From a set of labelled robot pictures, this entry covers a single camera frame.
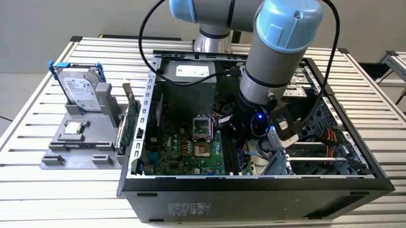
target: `metal slat table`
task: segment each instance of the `metal slat table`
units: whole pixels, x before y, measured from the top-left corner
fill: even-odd
[[[147,57],[152,57],[153,49],[192,50],[191,42],[181,41],[148,40],[143,45]],[[248,45],[236,44],[232,47],[236,54],[247,54],[248,50]],[[314,59],[322,73],[328,55],[330,50],[324,48],[310,48],[306,52],[306,57]],[[119,102],[125,102],[120,88],[123,79],[131,82],[135,95],[141,99],[148,69],[135,40],[82,38],[80,42],[69,42],[57,61],[76,64],[100,62]],[[302,221],[283,226],[406,227],[406,117],[350,54],[336,52],[328,83],[392,180],[395,191],[332,221]],[[120,170],[42,171],[38,168],[65,113],[64,103],[62,91],[46,74],[0,138],[0,221],[4,221],[0,227],[149,227],[151,224],[139,222],[128,202],[116,199]],[[161,226],[276,227],[281,224],[253,221]]]
[[[386,51],[378,63],[384,63],[406,82],[406,52]]]

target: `label sticker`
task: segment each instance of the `label sticker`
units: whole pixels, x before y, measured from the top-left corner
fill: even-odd
[[[167,203],[171,216],[208,215],[211,203]]]
[[[208,76],[208,66],[179,65],[176,67],[179,77],[205,77]]]
[[[68,91],[74,99],[76,105],[86,111],[99,111],[100,105],[91,82],[82,78],[70,77],[66,77],[64,82],[68,86]]]

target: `blue robot arm cap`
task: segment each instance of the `blue robot arm cap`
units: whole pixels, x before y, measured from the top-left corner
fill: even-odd
[[[169,9],[175,18],[196,23],[192,0],[169,0]]]
[[[255,28],[265,45],[281,53],[298,53],[312,43],[323,19],[318,0],[265,0]]]

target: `cable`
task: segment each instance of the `cable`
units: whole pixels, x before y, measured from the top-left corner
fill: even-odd
[[[398,105],[400,103],[402,99],[403,99],[403,96],[399,96],[399,99],[395,101],[394,104]]]
[[[147,60],[147,58],[145,58],[143,48],[141,48],[141,37],[143,37],[143,33],[144,33],[144,29],[145,29],[145,25],[147,25],[148,19],[149,19],[151,15],[152,15],[153,11],[156,10],[156,8],[160,6],[160,4],[161,4],[164,1],[165,1],[165,0],[159,0],[159,1],[156,2],[156,4],[155,4],[155,5],[152,6],[152,8],[149,9],[149,11],[148,11],[148,13],[147,13],[147,15],[145,15],[145,17],[144,17],[144,20],[143,20],[143,22],[141,22],[141,24],[140,24],[140,28],[139,28],[139,29],[140,29],[140,30],[139,30],[139,54],[140,54],[141,60],[144,61],[147,67],[149,68],[149,70],[151,70],[151,71],[152,71],[152,72],[153,72],[164,81],[167,81],[168,83],[171,83],[171,84],[173,84],[173,85],[176,85],[176,86],[191,86],[191,85],[195,85],[195,84],[197,84],[197,83],[205,81],[207,79],[209,79],[209,78],[212,78],[212,77],[215,77],[215,76],[223,76],[223,75],[225,75],[225,72],[213,73],[213,74],[211,74],[211,75],[208,75],[208,76],[200,78],[199,80],[196,80],[196,81],[193,81],[193,82],[180,84],[180,83],[173,82],[173,81],[172,81],[171,79],[168,79],[165,76],[163,76],[163,75],[153,69],[153,67],[151,66],[151,64],[149,64],[149,62],[148,62],[148,60]]]
[[[380,82],[387,78],[387,76],[388,76],[392,72],[394,72],[394,71],[391,70],[391,71],[388,72],[388,74],[383,76],[383,78],[382,78],[380,81],[376,83],[376,85],[380,84]]]
[[[332,2],[330,0],[322,0],[330,7],[332,14],[334,14],[334,19],[335,19],[335,35],[334,35],[334,42],[332,42],[332,47],[331,47],[331,54],[330,54],[330,59],[328,59],[328,63],[327,63],[327,69],[326,69],[326,76],[324,76],[324,81],[323,81],[323,85],[322,88],[319,90],[318,93],[318,97],[316,97],[316,101],[315,104],[312,105],[312,108],[310,110],[310,112],[307,113],[307,116],[303,118],[303,126],[306,125],[306,123],[310,120],[311,114],[314,113],[315,109],[316,109],[316,105],[318,105],[318,101],[320,100],[324,90],[326,90],[326,85],[327,85],[327,79],[328,79],[328,75],[330,75],[330,70],[331,70],[331,65],[332,65],[332,60],[334,60],[334,55],[335,55],[335,49],[338,46],[338,39],[340,36],[340,17],[338,15],[338,11],[335,8],[335,5],[332,4]]]
[[[0,116],[1,119],[8,120],[9,122],[12,122],[13,120],[10,120],[9,118]]]
[[[269,153],[272,151],[269,149],[264,149],[261,147],[263,140],[264,140],[264,138],[261,138],[261,139],[257,140],[257,147],[259,147],[257,153],[259,153],[259,155],[256,155],[256,156],[260,157],[261,159],[267,160],[267,154],[265,153]]]

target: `green circuit board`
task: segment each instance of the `green circuit board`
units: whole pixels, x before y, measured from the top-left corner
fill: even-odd
[[[243,175],[252,175],[251,159],[245,157]],[[220,131],[211,142],[192,141],[192,124],[164,125],[160,150],[147,152],[145,175],[225,175]]]

